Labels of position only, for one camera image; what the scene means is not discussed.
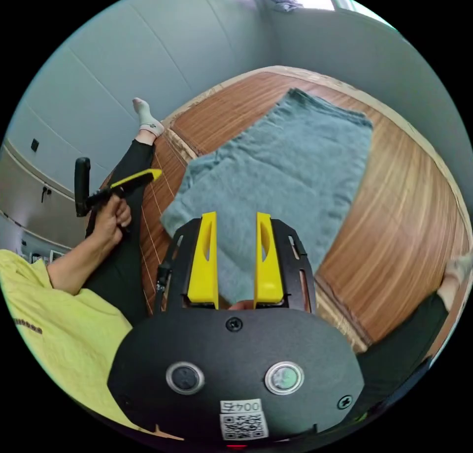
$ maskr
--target label sticker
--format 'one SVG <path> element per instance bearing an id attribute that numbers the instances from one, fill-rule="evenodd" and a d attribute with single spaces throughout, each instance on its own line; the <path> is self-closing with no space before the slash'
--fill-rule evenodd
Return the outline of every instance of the label sticker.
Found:
<path id="1" fill-rule="evenodd" d="M 261 399 L 220 402 L 220 429 L 224 440 L 257 440 L 269 437 Z"/>

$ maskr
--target yellow grip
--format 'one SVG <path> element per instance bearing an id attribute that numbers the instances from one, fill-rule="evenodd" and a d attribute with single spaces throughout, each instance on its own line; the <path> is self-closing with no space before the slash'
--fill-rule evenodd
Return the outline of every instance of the yellow grip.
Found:
<path id="1" fill-rule="evenodd" d="M 126 182 L 129 182 L 133 179 L 138 179 L 139 177 L 143 176 L 149 176 L 150 181 L 155 181 L 160 175 L 162 174 L 162 171 L 160 169 L 146 169 L 144 171 L 137 172 L 136 174 L 133 174 L 132 176 L 125 177 L 121 181 L 115 182 L 110 186 L 111 189 L 114 187 L 118 187 Z"/>
<path id="2" fill-rule="evenodd" d="M 266 257 L 263 259 L 263 248 Z M 283 298 L 279 261 L 272 232 L 271 215 L 256 215 L 256 264 L 255 264 L 255 295 L 257 303 L 277 304 Z"/>
<path id="3" fill-rule="evenodd" d="M 202 215 L 187 296 L 192 303 L 218 309 L 217 212 Z"/>

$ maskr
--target black pants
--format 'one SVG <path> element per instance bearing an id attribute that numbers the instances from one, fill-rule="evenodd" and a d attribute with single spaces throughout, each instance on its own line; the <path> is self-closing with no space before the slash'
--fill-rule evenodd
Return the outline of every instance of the black pants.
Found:
<path id="1" fill-rule="evenodd" d="M 133 141 L 116 167 L 110 183 L 150 167 L 154 146 Z M 139 226 L 144 188 L 127 198 L 132 212 L 131 233 L 88 279 L 85 286 L 118 308 L 131 325 L 147 317 L 141 283 Z M 92 233 L 91 215 L 86 235 Z M 433 293 L 412 315 L 388 336 L 358 355 L 365 387 L 345 421 L 364 414 L 370 407 L 390 396 L 422 362 L 448 313 L 441 298 Z"/>
<path id="2" fill-rule="evenodd" d="M 148 169 L 151 166 L 153 154 L 154 146 L 133 140 L 123 159 L 113 171 L 110 184 Z M 84 285 L 85 288 L 95 292 L 119 309 L 132 326 L 148 316 L 141 283 L 141 249 L 139 246 L 143 193 L 144 187 L 141 187 L 126 199 L 132 214 L 130 233 L 124 236 L 120 244 Z M 94 230 L 95 217 L 95 212 L 92 212 L 86 237 Z"/>

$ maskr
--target qr code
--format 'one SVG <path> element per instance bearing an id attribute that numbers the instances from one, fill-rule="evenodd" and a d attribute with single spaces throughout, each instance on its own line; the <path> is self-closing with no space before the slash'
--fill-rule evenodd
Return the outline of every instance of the qr code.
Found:
<path id="1" fill-rule="evenodd" d="M 220 415 L 224 440 L 252 440 L 268 437 L 268 427 L 263 412 L 241 415 Z"/>

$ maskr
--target person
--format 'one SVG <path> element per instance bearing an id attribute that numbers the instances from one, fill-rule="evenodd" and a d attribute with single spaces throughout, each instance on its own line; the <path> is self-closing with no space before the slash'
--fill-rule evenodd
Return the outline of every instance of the person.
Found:
<path id="1" fill-rule="evenodd" d="M 473 251 L 450 260 L 440 287 L 427 296 L 401 325 L 357 355 L 365 386 L 338 426 L 361 418 L 393 394 L 422 363 L 445 323 L 458 289 L 472 268 Z M 229 310 L 252 308 L 253 300 L 243 300 Z"/>
<path id="2" fill-rule="evenodd" d="M 149 105 L 134 99 L 139 133 L 110 182 L 147 169 L 164 131 Z M 7 305 L 32 353 L 74 400 L 102 418 L 140 430 L 122 413 L 106 387 L 125 335 L 148 316 L 141 284 L 139 222 L 144 189 L 126 200 L 114 196 L 91 214 L 86 237 L 48 266 L 27 264 L 0 251 L 0 283 Z M 118 226 L 130 226 L 122 236 Z M 389 396 L 425 357 L 473 266 L 473 252 L 446 265 L 441 287 L 379 343 L 358 355 L 365 387 L 344 420 L 352 421 Z M 253 307 L 238 302 L 229 310 Z M 156 434 L 169 436 L 159 431 Z"/>

